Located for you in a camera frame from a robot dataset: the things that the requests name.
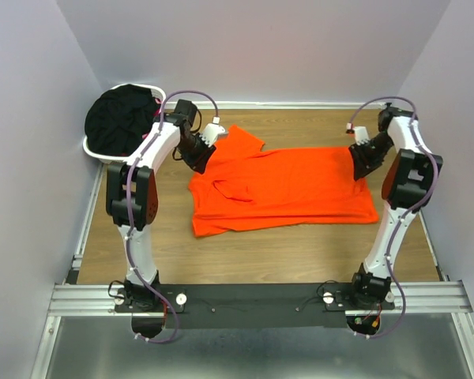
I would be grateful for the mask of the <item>orange t-shirt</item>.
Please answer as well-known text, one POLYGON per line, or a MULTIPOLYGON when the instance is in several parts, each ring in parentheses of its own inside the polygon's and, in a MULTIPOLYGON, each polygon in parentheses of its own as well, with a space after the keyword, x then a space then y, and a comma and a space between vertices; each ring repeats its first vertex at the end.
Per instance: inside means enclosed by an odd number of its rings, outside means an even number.
POLYGON ((379 220, 367 182, 353 178, 346 147, 264 150, 238 126, 216 143, 205 173, 195 174, 194 235, 296 224, 371 224, 379 220))

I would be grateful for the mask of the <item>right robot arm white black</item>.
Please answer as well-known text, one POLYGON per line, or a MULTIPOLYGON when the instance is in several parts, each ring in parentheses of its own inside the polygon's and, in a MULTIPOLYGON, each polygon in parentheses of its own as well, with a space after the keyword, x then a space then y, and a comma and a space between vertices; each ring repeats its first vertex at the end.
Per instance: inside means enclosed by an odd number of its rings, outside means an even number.
POLYGON ((443 158, 424 144, 415 111, 387 103, 378 114, 378 134, 369 137, 367 128, 347 124, 355 138, 348 150, 353 178, 366 178, 384 163, 391 148, 396 156, 382 183, 384 211, 371 251, 352 278, 348 301, 363 310, 391 303, 391 284, 396 283, 394 263, 406 232, 420 209, 431 199, 443 158))

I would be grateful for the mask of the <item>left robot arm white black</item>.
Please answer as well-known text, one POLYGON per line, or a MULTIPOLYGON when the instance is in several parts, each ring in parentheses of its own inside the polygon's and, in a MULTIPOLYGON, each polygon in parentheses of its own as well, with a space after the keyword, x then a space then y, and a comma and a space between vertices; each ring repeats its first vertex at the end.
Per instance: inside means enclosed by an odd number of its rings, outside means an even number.
POLYGON ((152 222, 159 208, 156 174, 172 151, 192 171, 205 172, 216 151, 216 141, 226 134, 218 117, 207 126, 194 128, 201 120, 197 106, 178 100, 171 112, 161 111, 152 130, 128 158, 107 168, 106 212, 122 237, 128 272, 123 288, 115 295, 118 308, 155 312, 164 307, 181 313, 187 300, 184 291, 162 289, 152 254, 152 222))

